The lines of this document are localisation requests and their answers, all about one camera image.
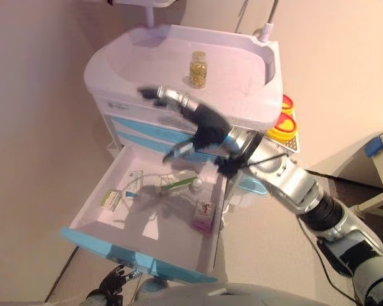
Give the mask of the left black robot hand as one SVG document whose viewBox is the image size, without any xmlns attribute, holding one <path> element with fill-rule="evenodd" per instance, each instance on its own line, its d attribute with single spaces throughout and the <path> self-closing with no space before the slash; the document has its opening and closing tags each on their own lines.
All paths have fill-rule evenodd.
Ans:
<svg viewBox="0 0 383 306">
<path fill-rule="evenodd" d="M 131 271 L 125 273 L 125 266 L 119 265 L 112 269 L 108 275 L 100 282 L 98 289 L 107 293 L 108 295 L 118 295 L 122 291 L 122 287 L 129 281 L 136 279 L 140 274 Z"/>
</svg>

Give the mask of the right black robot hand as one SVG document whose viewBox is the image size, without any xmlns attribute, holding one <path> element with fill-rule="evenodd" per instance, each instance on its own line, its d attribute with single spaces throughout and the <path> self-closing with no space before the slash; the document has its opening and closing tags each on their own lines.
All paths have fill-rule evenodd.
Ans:
<svg viewBox="0 0 383 306">
<path fill-rule="evenodd" d="M 206 103 L 194 99 L 186 92 L 180 92 L 165 86 L 139 87 L 137 91 L 143 99 L 151 100 L 158 106 L 164 106 L 183 116 L 195 126 L 197 131 L 185 142 L 175 144 L 165 155 L 162 162 L 184 158 L 196 150 L 224 142 L 232 129 L 228 120 Z"/>
</svg>

